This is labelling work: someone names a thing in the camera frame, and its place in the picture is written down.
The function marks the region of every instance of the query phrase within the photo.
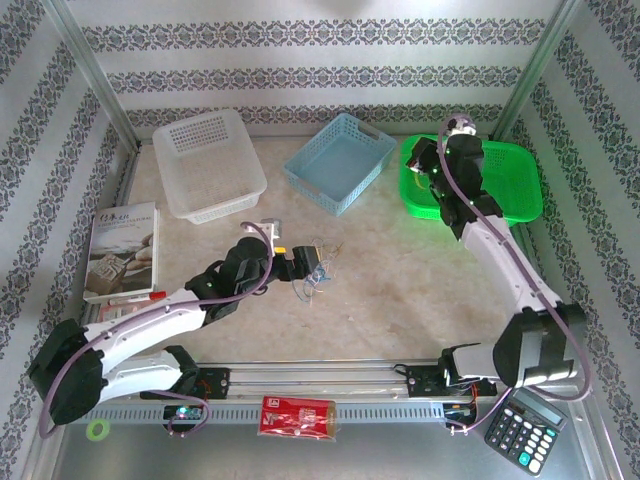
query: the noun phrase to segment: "green tape roll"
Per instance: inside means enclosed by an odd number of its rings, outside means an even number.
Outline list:
[[[111,431],[111,424],[102,418],[96,418],[87,425],[87,438],[92,442],[101,442]]]

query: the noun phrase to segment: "red box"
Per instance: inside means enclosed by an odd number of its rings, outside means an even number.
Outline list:
[[[336,403],[308,398],[264,397],[258,435],[334,440]]]

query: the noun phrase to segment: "book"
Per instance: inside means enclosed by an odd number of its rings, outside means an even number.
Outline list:
[[[158,214],[154,202],[99,210],[93,220],[83,298],[152,292],[158,276]]]

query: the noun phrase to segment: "calculator display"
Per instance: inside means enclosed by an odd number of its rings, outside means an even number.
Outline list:
[[[547,407],[545,407],[543,405],[540,405],[538,402],[536,402],[529,395],[518,395],[519,393],[520,392],[516,392],[514,394],[513,398],[517,399],[521,403],[524,403],[527,407],[529,407],[533,411],[539,413],[540,415],[545,417],[547,420],[549,420],[554,425],[560,425],[560,422],[562,421],[562,418],[559,415],[553,413]]]

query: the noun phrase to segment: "patterned wallpaper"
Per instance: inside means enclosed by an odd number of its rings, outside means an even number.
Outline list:
[[[489,133],[558,0],[73,0],[141,137],[240,111],[252,134],[315,133],[340,112],[433,131],[452,105]]]
[[[128,154],[37,0],[0,0],[0,89],[0,479],[10,479],[41,405],[26,368],[53,325],[80,313],[93,213],[113,203]]]
[[[541,174],[537,262],[587,313],[595,394],[625,478],[640,478],[639,31],[632,1],[585,2],[512,132]]]

